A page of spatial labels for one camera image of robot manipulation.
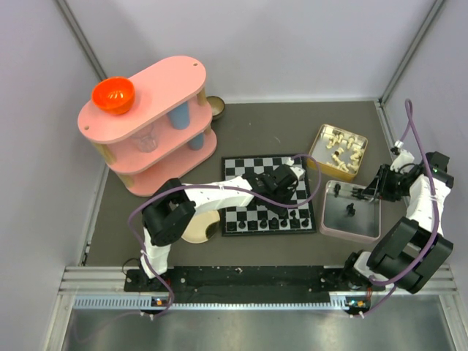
clear glass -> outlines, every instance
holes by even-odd
[[[152,152],[158,147],[157,130],[154,123],[143,127],[131,136],[133,143],[141,152]]]

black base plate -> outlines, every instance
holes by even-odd
[[[328,302],[329,292],[351,291],[340,282],[341,271],[322,266],[181,266],[162,277],[170,283],[178,303],[312,303]],[[147,284],[141,274],[139,270],[127,271],[131,281],[126,281],[124,290],[165,291],[157,279]]]

orange bowl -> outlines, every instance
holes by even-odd
[[[94,87],[91,100],[101,110],[121,115],[135,102],[135,87],[124,77],[111,77]]]

gray floor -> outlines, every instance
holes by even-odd
[[[99,331],[120,313],[74,311],[80,339],[97,333],[85,344],[69,333],[63,350],[455,350],[436,296],[394,296],[364,320],[344,312],[177,311],[154,322],[123,317]]]
[[[183,177],[186,183],[221,180],[221,157],[307,152],[322,124],[332,124],[368,138],[369,147],[355,183],[368,185],[380,164],[390,161],[373,102],[321,102],[228,105],[212,124],[218,137],[215,154]],[[309,171],[311,189],[317,174]],[[322,177],[322,188],[329,177]],[[313,203],[317,222],[323,191]],[[143,198],[131,195],[109,172],[87,265],[121,265],[139,256],[137,241],[127,229],[130,212]],[[403,203],[382,205],[382,232],[405,214]],[[223,238],[204,244],[173,244],[170,265],[342,265],[348,255],[372,245],[353,243],[320,233]]]

chessboard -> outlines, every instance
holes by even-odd
[[[240,156],[222,158],[223,180],[228,181],[244,173],[263,173],[274,170],[285,163],[291,155]],[[303,202],[310,196],[307,181],[307,164],[305,159],[295,159],[295,166],[302,167],[306,174],[299,181],[290,203]],[[223,208],[221,216],[222,235],[270,235],[315,233],[317,231],[312,202],[299,208],[291,208],[287,215],[280,217],[269,211],[263,205],[248,205],[247,207]]]

